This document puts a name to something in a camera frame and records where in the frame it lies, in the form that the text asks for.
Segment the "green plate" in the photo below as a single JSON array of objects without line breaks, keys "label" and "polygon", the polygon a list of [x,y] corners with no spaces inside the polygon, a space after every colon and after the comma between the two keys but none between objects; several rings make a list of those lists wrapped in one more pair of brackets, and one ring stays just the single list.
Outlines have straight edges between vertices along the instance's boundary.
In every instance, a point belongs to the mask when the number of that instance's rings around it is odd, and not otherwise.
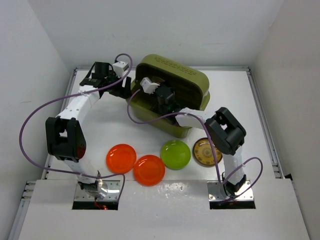
[{"label": "green plate", "polygon": [[169,140],[161,147],[160,158],[169,169],[180,170],[189,164],[191,160],[191,150],[189,146],[181,140]]}]

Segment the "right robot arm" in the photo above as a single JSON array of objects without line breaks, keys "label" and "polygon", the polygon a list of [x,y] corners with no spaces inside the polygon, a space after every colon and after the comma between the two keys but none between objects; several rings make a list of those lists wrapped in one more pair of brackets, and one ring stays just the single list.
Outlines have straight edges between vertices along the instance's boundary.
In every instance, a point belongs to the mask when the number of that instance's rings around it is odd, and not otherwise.
[{"label": "right robot arm", "polygon": [[151,93],[157,97],[159,112],[162,116],[180,127],[205,129],[208,138],[222,153],[225,176],[223,186],[234,197],[245,184],[247,176],[243,170],[242,145],[246,130],[226,108],[220,107],[215,113],[182,108],[176,101],[172,87],[156,85]]}]

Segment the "olive green dish rack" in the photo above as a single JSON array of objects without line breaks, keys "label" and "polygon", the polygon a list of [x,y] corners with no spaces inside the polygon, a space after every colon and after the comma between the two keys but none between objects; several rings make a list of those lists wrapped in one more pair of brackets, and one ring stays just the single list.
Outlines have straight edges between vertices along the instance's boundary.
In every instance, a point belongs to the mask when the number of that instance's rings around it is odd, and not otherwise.
[{"label": "olive green dish rack", "polygon": [[135,81],[131,85],[131,91],[136,95],[129,102],[133,115],[176,138],[185,138],[190,127],[181,127],[167,118],[160,118],[156,112],[156,98],[144,93],[140,85],[145,77],[160,86],[174,88],[176,101],[182,108],[199,111],[204,111],[210,100],[208,77],[201,71],[157,54],[145,56],[136,66]]}]

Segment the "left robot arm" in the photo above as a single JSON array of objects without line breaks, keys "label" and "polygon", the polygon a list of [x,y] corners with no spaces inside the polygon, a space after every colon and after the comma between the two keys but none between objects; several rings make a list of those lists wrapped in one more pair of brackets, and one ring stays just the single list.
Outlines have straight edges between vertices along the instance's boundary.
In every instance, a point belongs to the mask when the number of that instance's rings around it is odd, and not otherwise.
[{"label": "left robot arm", "polygon": [[128,68],[124,61],[95,62],[79,84],[79,95],[56,117],[49,117],[45,122],[48,153],[77,172],[80,189],[96,200],[106,197],[108,188],[90,160],[83,159],[87,143],[81,124],[104,92],[123,99],[130,96],[131,78],[127,76],[121,81]]}]

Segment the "orange plate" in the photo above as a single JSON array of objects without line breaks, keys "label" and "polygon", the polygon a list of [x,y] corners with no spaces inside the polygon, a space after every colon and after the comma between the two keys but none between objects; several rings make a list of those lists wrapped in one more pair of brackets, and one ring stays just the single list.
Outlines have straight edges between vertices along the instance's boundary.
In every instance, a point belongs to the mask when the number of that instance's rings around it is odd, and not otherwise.
[{"label": "orange plate", "polygon": [[160,183],[166,172],[163,161],[155,155],[140,157],[133,167],[135,180],[143,186],[154,186]]},{"label": "orange plate", "polygon": [[108,169],[115,174],[129,172],[137,160],[135,149],[128,144],[117,144],[107,153],[105,161]]}]

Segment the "brown patterned plate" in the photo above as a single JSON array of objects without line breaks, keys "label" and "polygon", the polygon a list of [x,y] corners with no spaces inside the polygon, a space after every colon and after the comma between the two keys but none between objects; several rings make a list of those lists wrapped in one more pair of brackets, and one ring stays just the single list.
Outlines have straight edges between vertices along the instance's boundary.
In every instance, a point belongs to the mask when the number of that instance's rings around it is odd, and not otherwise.
[{"label": "brown patterned plate", "polygon": [[192,148],[193,157],[203,167],[215,166],[215,160],[207,137],[198,139]]}]

